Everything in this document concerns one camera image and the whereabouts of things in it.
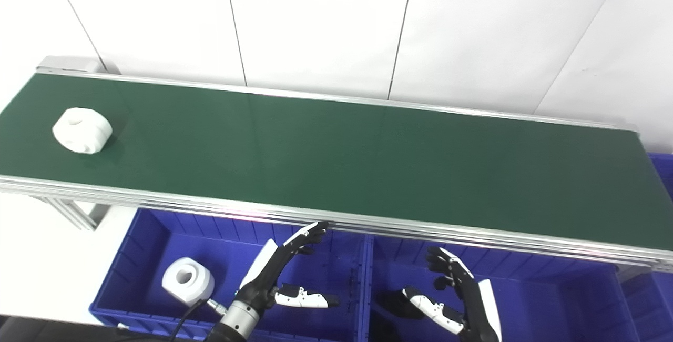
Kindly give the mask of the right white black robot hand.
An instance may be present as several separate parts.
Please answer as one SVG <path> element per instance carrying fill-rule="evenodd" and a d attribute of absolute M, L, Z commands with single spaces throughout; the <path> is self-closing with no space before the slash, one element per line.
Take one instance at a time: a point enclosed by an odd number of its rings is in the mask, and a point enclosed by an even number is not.
<path fill-rule="evenodd" d="M 432 320 L 461 341 L 501 341 L 502 323 L 491 281 L 477 280 L 461 258 L 440 246 L 428 247 L 426 260 L 428 270 L 438 274 L 434 289 L 453 289 L 462 310 L 407 285 L 401 290 L 407 313 Z"/>

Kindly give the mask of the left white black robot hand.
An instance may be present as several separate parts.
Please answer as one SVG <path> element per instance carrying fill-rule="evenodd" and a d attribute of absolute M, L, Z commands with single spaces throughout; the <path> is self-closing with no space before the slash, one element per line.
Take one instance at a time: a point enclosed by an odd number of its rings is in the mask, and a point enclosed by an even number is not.
<path fill-rule="evenodd" d="M 301 285 L 278 285 L 281 273 L 293 257 L 297 254 L 311 254 L 311 246 L 322 241 L 328 228 L 327 220 L 319 220 L 301 227 L 281 245 L 273 239 L 268 240 L 243 277 L 234 299 L 259 314 L 276 304 L 314 309 L 339 306 L 338 296 L 310 291 Z"/>

